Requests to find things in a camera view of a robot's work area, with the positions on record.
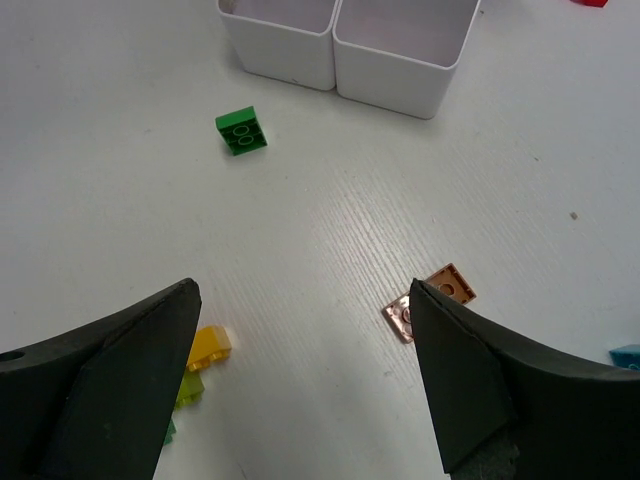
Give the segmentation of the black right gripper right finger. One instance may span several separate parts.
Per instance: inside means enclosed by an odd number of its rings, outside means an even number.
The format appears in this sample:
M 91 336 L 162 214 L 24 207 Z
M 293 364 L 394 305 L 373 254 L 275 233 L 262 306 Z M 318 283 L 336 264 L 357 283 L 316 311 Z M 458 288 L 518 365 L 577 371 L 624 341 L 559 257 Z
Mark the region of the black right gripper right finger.
M 635 479 L 639 374 L 486 319 L 417 280 L 416 354 L 453 479 Z

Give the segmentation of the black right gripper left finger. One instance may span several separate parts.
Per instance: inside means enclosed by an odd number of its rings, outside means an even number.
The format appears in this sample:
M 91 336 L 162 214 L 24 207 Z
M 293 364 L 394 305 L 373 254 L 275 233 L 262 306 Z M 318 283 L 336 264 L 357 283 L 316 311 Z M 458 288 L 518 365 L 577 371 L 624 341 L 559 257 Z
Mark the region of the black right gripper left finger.
M 186 278 L 2 353 L 2 478 L 152 478 L 201 305 Z

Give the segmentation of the light green lego brick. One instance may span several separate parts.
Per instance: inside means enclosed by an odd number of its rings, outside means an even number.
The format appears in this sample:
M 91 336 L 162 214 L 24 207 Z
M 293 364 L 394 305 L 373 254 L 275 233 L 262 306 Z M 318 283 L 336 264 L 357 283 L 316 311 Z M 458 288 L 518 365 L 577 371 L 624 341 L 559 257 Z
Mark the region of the light green lego brick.
M 205 387 L 199 372 L 186 370 L 180 383 L 174 409 L 179 410 L 199 402 L 204 391 Z

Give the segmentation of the yellow lego brick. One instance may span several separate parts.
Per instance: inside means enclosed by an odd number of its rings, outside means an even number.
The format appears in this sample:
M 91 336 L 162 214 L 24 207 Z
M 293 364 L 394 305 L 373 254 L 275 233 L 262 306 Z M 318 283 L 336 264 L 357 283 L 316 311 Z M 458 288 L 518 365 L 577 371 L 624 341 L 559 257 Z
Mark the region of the yellow lego brick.
M 208 368 L 229 358 L 232 345 L 224 327 L 212 325 L 198 330 L 187 360 L 190 372 Z

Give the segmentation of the cyan lego brick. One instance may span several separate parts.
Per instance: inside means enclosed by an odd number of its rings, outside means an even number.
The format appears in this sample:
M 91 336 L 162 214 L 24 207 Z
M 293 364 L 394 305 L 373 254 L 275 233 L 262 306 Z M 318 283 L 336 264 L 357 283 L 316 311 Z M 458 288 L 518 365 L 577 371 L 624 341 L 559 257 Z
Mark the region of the cyan lego brick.
M 613 364 L 620 368 L 640 370 L 640 345 L 631 344 L 609 351 Z

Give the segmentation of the dark green lego piece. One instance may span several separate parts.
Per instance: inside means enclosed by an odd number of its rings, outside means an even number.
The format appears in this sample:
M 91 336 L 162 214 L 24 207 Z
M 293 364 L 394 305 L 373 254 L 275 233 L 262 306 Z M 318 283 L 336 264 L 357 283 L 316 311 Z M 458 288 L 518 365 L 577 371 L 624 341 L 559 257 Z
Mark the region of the dark green lego piece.
M 233 156 L 268 145 L 253 106 L 216 117 L 215 126 Z

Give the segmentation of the white four-compartment container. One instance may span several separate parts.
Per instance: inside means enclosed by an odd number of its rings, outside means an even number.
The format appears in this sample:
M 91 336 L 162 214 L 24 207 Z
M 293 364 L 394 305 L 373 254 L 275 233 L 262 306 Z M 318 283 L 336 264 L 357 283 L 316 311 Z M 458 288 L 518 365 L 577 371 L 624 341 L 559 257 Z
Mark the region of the white four-compartment container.
M 477 1 L 220 1 L 244 70 L 433 118 Z

